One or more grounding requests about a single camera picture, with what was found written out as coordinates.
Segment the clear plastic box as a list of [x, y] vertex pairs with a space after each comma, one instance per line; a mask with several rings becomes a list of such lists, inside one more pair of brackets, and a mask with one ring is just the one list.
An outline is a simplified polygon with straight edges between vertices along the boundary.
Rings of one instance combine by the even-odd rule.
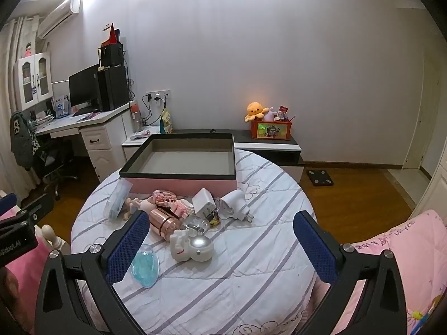
[[113, 221], [118, 217], [132, 186], [133, 184], [125, 178], [118, 181], [104, 207], [103, 215], [107, 220]]

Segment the rose gold metal cylinder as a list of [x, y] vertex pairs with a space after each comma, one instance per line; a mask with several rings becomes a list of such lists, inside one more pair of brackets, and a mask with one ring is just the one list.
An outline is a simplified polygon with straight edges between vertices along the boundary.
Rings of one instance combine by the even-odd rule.
[[149, 212], [149, 222], [151, 230], [167, 242], [170, 241], [170, 236], [175, 230], [180, 230], [181, 226], [180, 220], [158, 208]]

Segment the pink doll figurine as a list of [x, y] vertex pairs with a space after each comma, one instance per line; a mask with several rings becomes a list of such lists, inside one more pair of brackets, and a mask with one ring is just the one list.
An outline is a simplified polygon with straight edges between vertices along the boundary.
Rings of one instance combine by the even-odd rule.
[[128, 220], [137, 211], [150, 213], [153, 209], [156, 208], [156, 205], [153, 202], [151, 202], [149, 198], [147, 199], [127, 198], [125, 199], [124, 203], [127, 209], [127, 211], [123, 215], [124, 220]]

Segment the white astronaut lamp toy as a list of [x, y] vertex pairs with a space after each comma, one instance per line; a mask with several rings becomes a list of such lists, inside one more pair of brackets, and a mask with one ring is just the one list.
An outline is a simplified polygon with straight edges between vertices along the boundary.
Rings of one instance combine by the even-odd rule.
[[188, 230], [175, 230], [170, 235], [169, 244], [171, 256], [177, 262], [206, 262], [214, 256], [213, 242], [204, 235], [192, 238]]

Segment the white charger cube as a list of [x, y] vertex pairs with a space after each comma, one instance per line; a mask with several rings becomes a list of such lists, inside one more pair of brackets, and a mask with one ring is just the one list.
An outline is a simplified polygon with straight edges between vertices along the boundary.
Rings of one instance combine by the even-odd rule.
[[195, 215], [203, 219], [207, 219], [208, 217], [212, 216], [215, 209], [217, 209], [212, 194], [206, 188], [202, 188], [192, 198], [192, 204]]

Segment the pink quilt bedding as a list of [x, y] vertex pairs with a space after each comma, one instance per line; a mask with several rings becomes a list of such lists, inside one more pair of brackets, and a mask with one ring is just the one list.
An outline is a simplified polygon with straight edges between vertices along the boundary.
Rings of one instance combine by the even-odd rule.
[[358, 242], [359, 253], [394, 253], [405, 291], [407, 333], [415, 334], [446, 290], [446, 226], [434, 210], [425, 211], [385, 233]]

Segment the black office chair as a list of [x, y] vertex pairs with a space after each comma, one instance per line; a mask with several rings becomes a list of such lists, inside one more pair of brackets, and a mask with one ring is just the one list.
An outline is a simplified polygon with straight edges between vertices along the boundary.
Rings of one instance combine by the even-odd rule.
[[74, 169], [72, 142], [65, 138], [38, 138], [39, 149], [33, 155], [33, 170], [44, 184], [46, 194], [51, 192], [56, 201], [60, 189], [68, 180], [78, 180]]

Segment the grey jacket on chair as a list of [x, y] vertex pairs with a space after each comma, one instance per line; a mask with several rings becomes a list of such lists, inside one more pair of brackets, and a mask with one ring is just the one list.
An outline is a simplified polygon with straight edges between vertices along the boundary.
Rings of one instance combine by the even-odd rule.
[[15, 111], [10, 118], [11, 152], [17, 165], [30, 171], [34, 155], [40, 149], [40, 144], [22, 111]]

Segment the white desk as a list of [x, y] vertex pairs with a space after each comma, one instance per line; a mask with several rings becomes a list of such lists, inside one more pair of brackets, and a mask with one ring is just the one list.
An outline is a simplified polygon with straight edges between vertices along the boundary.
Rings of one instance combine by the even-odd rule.
[[96, 176], [104, 181], [126, 162], [122, 145], [133, 134], [130, 105], [97, 113], [90, 119], [86, 115], [55, 119], [37, 129], [36, 134], [51, 138], [80, 135]]

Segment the striped white tablecloth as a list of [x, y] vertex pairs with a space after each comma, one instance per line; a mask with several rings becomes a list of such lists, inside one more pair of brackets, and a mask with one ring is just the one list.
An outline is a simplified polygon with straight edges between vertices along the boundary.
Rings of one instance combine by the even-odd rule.
[[146, 237], [160, 263], [154, 286], [131, 273], [114, 289], [147, 334], [291, 334], [310, 308], [316, 274], [293, 233], [311, 211], [299, 184], [279, 166], [238, 150], [236, 178], [252, 222], [223, 220], [208, 236], [207, 262], [176, 262], [154, 231]]

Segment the black bathroom scale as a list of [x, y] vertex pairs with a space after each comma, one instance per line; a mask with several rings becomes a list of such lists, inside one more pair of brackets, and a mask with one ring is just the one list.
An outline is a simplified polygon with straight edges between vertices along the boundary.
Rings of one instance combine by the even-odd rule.
[[333, 186], [333, 179], [324, 169], [307, 169], [306, 174], [315, 187]]

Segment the black computer monitor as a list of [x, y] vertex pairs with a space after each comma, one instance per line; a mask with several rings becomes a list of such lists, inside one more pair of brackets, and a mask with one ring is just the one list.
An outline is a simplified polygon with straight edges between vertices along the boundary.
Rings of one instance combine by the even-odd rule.
[[87, 67], [69, 77], [70, 105], [72, 108], [85, 104], [74, 116], [99, 110], [97, 99], [97, 80], [99, 64]]

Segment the clear water bottle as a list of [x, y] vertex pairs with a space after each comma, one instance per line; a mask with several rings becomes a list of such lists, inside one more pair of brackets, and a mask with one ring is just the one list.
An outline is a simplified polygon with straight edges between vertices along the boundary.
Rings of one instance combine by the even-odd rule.
[[132, 104], [130, 106], [130, 113], [132, 117], [133, 131], [134, 132], [142, 131], [143, 120], [138, 104]]

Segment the black computer tower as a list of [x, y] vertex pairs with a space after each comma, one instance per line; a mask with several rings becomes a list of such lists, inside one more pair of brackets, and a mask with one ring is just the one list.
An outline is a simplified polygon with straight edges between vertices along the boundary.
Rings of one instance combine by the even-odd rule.
[[130, 101], [124, 66], [109, 67], [96, 72], [97, 100], [101, 112], [113, 111]]

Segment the pink black storage box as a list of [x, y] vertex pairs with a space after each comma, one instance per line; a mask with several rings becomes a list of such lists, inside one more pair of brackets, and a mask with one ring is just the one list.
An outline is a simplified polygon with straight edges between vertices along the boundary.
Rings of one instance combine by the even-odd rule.
[[230, 133], [153, 135], [119, 175], [135, 194], [167, 190], [192, 197], [205, 188], [222, 197], [237, 189], [234, 139]]

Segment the yellow snack bag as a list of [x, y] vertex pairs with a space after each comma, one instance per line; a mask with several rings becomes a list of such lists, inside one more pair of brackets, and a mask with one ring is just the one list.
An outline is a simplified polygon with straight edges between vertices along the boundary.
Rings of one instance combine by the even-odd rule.
[[161, 134], [173, 133], [172, 118], [171, 118], [169, 111], [166, 108], [164, 108], [161, 112], [160, 133]]

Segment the beige curtain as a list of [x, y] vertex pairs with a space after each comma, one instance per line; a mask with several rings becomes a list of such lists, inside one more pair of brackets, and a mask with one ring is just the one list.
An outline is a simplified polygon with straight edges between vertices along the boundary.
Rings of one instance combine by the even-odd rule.
[[25, 54], [27, 43], [35, 43], [39, 17], [17, 17], [1, 29], [1, 189], [19, 199], [28, 196], [38, 179], [17, 165], [11, 152], [10, 118], [19, 110], [14, 86], [14, 65]]

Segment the black speaker box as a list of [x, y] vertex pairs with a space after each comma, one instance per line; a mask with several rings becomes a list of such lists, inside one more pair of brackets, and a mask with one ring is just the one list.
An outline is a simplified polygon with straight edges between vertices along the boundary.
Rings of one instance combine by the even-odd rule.
[[116, 67], [123, 65], [123, 45], [109, 44], [99, 48], [99, 62], [102, 67]]

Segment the red picture box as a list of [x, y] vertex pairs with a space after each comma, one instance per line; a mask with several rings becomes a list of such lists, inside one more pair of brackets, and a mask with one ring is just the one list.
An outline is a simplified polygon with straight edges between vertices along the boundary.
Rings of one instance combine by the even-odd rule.
[[288, 121], [262, 121], [251, 122], [251, 137], [253, 139], [283, 140], [291, 139], [292, 123]]

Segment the white air conditioner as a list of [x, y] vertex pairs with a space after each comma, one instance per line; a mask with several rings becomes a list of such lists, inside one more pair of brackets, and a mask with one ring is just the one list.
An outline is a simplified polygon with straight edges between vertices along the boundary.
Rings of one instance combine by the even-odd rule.
[[40, 24], [37, 31], [39, 39], [45, 39], [63, 22], [75, 17], [81, 11], [82, 0], [67, 0], [52, 11]]

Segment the red triangular flag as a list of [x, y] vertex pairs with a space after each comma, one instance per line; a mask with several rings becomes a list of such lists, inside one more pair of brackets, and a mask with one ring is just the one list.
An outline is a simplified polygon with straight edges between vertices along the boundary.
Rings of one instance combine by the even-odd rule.
[[114, 29], [114, 24], [110, 25], [109, 36], [108, 39], [101, 43], [101, 47], [109, 46], [110, 44], [118, 44], [119, 43], [119, 31]]

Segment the orange octopus plush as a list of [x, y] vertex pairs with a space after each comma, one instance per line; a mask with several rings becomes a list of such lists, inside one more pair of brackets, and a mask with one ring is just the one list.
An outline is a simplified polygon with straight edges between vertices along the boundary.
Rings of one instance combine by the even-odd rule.
[[256, 119], [263, 119], [269, 110], [269, 107], [264, 107], [259, 102], [254, 101], [247, 106], [244, 121], [247, 123]]

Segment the white bed post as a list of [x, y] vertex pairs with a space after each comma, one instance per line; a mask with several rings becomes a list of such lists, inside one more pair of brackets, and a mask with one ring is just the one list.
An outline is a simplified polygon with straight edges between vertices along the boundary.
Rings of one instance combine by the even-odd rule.
[[41, 227], [42, 238], [46, 242], [50, 250], [59, 250], [64, 255], [70, 254], [70, 245], [66, 240], [60, 238], [54, 232], [51, 225], [43, 225]]

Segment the white wall cabinet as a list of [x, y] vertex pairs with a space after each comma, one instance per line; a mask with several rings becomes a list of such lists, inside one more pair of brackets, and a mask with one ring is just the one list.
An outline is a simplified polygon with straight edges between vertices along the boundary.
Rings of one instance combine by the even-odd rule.
[[48, 52], [19, 59], [14, 67], [17, 106], [25, 111], [53, 97]]

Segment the wall power outlet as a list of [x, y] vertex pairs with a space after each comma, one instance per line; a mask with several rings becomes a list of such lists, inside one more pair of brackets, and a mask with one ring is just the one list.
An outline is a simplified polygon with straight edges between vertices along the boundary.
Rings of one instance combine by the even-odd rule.
[[155, 91], [149, 91], [146, 92], [146, 96], [150, 100], [166, 100], [171, 96], [171, 90], [170, 89], [162, 89], [162, 90], [155, 90]]

